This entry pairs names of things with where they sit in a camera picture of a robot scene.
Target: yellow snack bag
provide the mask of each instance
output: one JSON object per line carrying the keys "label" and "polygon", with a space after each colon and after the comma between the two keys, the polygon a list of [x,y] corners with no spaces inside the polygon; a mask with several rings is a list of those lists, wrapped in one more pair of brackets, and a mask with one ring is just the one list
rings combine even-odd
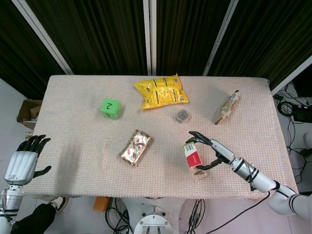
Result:
{"label": "yellow snack bag", "polygon": [[170,77],[139,81],[135,83],[135,87],[144,98],[148,96],[155,88],[171,87],[182,89],[181,81],[177,74]]}
{"label": "yellow snack bag", "polygon": [[184,91],[180,88],[154,88],[150,95],[144,97],[142,109],[152,109],[170,104],[189,102]]}

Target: robotic hand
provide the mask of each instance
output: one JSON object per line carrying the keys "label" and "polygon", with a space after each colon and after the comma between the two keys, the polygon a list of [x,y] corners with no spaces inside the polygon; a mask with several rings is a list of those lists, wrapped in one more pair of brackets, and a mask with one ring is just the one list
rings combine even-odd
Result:
{"label": "robotic hand", "polygon": [[208,139],[199,132],[189,133],[194,137],[187,140],[186,143],[200,142],[209,145],[215,151],[217,157],[217,160],[213,161],[210,165],[198,166],[197,168],[208,170],[217,166],[219,163],[227,163],[236,174],[250,183],[252,191],[258,189],[263,193],[267,193],[270,190],[275,190],[273,196],[269,198],[269,207],[276,213],[280,215],[300,215],[312,221],[312,199],[296,194],[291,188],[270,179],[243,158],[235,157],[232,151],[218,141]]}
{"label": "robotic hand", "polygon": [[32,136],[29,140],[19,145],[12,154],[4,179],[9,186],[4,189],[0,197],[0,233],[10,233],[13,218],[17,216],[23,199],[23,185],[28,184],[33,178],[49,172],[51,166],[42,171],[35,172],[38,157],[44,145],[51,140],[45,135]]}

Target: person's leg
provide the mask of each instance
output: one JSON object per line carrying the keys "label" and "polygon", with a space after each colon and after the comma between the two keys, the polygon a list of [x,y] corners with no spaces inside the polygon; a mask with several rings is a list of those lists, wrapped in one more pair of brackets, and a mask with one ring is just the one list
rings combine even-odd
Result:
{"label": "person's leg", "polygon": [[11,234],[43,234],[53,223],[55,213],[61,212],[67,201],[67,198],[58,197],[48,204],[39,205],[31,215],[13,225]]}

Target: orange object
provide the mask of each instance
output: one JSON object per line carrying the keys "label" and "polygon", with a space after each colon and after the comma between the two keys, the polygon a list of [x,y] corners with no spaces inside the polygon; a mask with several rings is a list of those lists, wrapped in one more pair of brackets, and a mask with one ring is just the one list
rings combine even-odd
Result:
{"label": "orange object", "polygon": [[107,196],[97,196],[93,205],[94,211],[104,212],[107,209],[110,197]]}

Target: black curtain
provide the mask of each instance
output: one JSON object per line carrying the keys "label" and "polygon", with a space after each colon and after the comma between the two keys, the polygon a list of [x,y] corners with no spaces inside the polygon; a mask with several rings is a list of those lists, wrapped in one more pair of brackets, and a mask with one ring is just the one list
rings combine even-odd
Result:
{"label": "black curtain", "polygon": [[293,86],[299,97],[312,98],[312,64],[293,79]]}
{"label": "black curtain", "polygon": [[159,76],[201,76],[230,0],[157,0]]}
{"label": "black curtain", "polygon": [[0,78],[27,98],[42,99],[49,77],[64,74],[10,0],[0,4]]}
{"label": "black curtain", "polygon": [[146,75],[142,0],[28,0],[75,75]]}
{"label": "black curtain", "polygon": [[264,77],[276,87],[312,55],[312,0],[240,0],[209,76]]}

